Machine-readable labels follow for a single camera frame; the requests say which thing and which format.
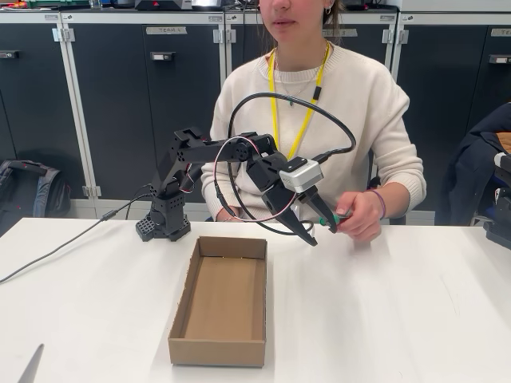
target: cream knit sweater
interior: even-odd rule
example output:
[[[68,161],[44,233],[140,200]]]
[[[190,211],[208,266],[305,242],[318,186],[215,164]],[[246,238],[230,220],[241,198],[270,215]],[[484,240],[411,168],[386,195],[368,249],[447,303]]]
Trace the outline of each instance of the cream knit sweater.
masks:
[[[291,95],[299,92],[297,97],[310,101],[315,90],[315,74],[316,69],[275,71],[275,91],[282,94],[289,92]],[[264,57],[241,66],[225,81],[216,102],[211,138],[226,139],[232,110],[246,96],[259,92],[269,92],[268,64]],[[382,184],[398,182],[410,192],[409,210],[424,200],[426,182],[422,175],[422,161],[417,157],[415,146],[410,143],[402,120],[408,104],[408,96],[396,85],[385,66],[350,50],[338,46],[334,48],[325,64],[318,106],[339,118],[353,132],[357,146],[353,152],[334,155],[321,165],[324,179],[317,187],[332,210],[344,191],[366,190],[370,171],[368,153],[371,149]],[[279,150],[287,155],[307,110],[281,100],[277,101],[277,109]],[[249,101],[238,112],[233,135],[243,132],[273,134],[270,99]],[[310,159],[328,150],[349,145],[350,141],[341,128],[315,113],[296,155]],[[202,193],[215,218],[222,206],[216,198],[212,164],[205,164],[203,173]],[[251,213],[257,218],[268,217],[261,193],[245,172],[244,164],[235,174],[241,199]],[[217,179],[228,204],[238,207],[226,164],[219,164]],[[301,207],[301,219],[313,217],[315,213],[311,209]]]

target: black backpack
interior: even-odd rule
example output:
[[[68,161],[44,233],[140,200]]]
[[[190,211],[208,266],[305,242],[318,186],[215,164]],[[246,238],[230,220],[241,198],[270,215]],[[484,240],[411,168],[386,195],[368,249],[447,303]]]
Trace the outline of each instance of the black backpack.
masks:
[[[71,188],[60,170],[32,161],[0,165],[0,236],[23,217],[62,217]]]

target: yellow lanyard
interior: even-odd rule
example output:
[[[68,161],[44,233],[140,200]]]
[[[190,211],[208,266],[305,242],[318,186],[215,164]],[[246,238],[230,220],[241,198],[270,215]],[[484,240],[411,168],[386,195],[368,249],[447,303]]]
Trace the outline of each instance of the yellow lanyard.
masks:
[[[319,94],[321,93],[321,84],[323,80],[323,69],[325,68],[325,63],[327,62],[328,54],[330,52],[330,44],[327,43],[327,49],[325,50],[325,57],[323,58],[323,63],[318,71],[318,76],[316,77],[316,89],[314,91],[314,96],[312,97],[311,104],[316,104],[319,99]],[[268,86],[270,88],[270,92],[275,93],[275,79],[273,76],[273,70],[275,68],[275,50],[271,52],[270,55],[270,70],[268,74]],[[287,154],[287,159],[290,160],[295,155],[300,142],[302,141],[303,134],[307,130],[309,123],[311,122],[312,113],[314,111],[312,109],[307,109],[307,113],[305,114],[305,119],[303,120],[302,127],[300,128],[298,135],[291,146],[291,150]],[[273,137],[275,138],[275,143],[277,145],[277,149],[279,148],[279,122],[277,121],[277,99],[271,99],[271,116],[273,117]]]

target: woman's right hand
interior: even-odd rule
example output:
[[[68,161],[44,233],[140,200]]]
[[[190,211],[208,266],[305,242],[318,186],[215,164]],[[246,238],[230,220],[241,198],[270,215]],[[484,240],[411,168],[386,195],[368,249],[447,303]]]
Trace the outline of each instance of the woman's right hand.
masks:
[[[232,209],[232,211],[234,211],[236,215],[239,215],[240,209],[238,207],[230,206],[230,208]],[[227,210],[222,209],[216,215],[216,222],[242,222],[242,221],[240,221],[237,218],[232,218],[232,216],[229,213],[227,213]]]

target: open cardboard box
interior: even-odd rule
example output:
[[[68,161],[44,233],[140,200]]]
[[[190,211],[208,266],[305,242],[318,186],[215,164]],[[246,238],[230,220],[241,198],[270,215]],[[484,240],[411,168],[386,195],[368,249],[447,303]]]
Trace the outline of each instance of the open cardboard box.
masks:
[[[200,237],[168,335],[178,365],[264,365],[264,239]]]

